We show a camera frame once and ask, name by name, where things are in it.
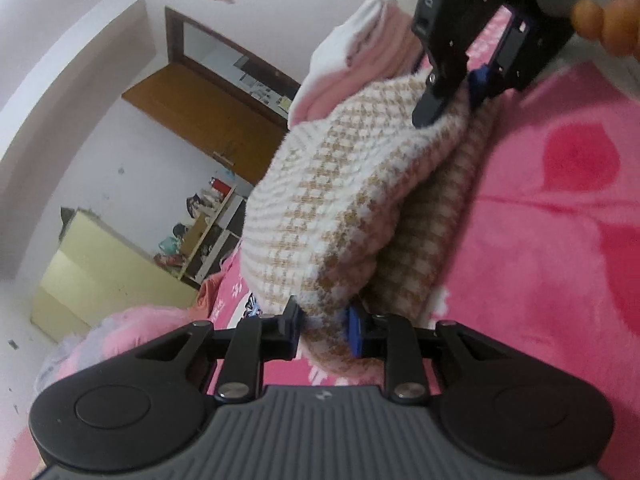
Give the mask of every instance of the pink plush fabric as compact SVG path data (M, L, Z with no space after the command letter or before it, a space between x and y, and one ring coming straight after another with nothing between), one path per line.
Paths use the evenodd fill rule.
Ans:
M84 339L46 363L36 379L36 393L80 370L122 354L184 326L194 319L187 310L174 307L135 306L105 318Z
M207 319L211 314L220 283L222 283L222 278L225 276L225 264L226 262L222 264L220 272L210 275L200 285L196 303L190 308L193 319Z
M498 124L435 319L593 383L616 417L601 466L638 478L640 105L583 64L511 95Z
M223 266L224 277L216 295L216 301L209 314L209 320L216 328L226 328L236 307L244 308L249 300L250 291L240 276L240 249L237 248Z
M500 7L498 12L489 20L489 23L486 24L486 27L478 34L478 37L466 51L469 56L466 66L469 70L475 70L485 63L489 63L510 19L511 11L506 7ZM420 63L420 68L431 68L429 58L424 57Z
M40 452L29 428L24 428L14 437L6 464L0 464L0 480L30 480L34 477L40 460Z

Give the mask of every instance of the pink bedsheet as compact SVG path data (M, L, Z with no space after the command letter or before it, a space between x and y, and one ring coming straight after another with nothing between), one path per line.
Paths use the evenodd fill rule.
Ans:
M640 478L640 105L589 63L503 114L435 318L593 383L616 417L601 466Z

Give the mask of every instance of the floor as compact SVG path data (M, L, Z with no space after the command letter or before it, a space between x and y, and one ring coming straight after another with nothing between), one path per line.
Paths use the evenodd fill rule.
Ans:
M27 425L33 381L54 343L24 315L12 290L0 282L0 478L12 445Z

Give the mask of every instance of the beige checkered knit fabric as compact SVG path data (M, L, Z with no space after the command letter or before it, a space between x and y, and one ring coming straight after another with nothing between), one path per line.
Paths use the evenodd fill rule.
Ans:
M393 311L398 293L405 298L400 313L417 312L418 303L424 303L426 297L418 294L433 280L418 274L432 272L434 261L429 259L431 267L423 261L434 241L426 236L410 247L417 249L415 256L403 252L411 236L424 234L415 228L421 204L428 202L425 222L440 221L449 207L455 224L454 211L462 209L449 188L444 194L436 189L443 179L467 180L460 173L467 167L472 173L467 152L456 151L433 180L424 181L468 138L467 91L458 92L433 126L417 130L411 113L425 76L373 83L327 119L293 128L247 203L242 276L265 313L279 314L290 295L298 298L307 314L303 347L312 361L334 374L362 378L380 372L379 362L350 358L342 335L348 300L373 276L380 283L370 286L367 296L375 309ZM416 189L420 183L422 191ZM403 221L402 203L412 190L411 215ZM405 234L396 232L399 221ZM433 225L444 240L447 231L438 221ZM430 232L427 225L424 232ZM376 255L390 243L376 270ZM394 269L396 260L405 267L417 265L417 274L402 279Z

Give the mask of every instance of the ribbed gray grip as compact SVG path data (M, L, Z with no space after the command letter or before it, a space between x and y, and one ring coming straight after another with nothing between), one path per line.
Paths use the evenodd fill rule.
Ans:
M94 476L54 466L42 480ZM398 406L377 386L269 386L250 404L220 408L182 453L113 480L532 480L476 462L423 408ZM602 480L595 467L545 477Z

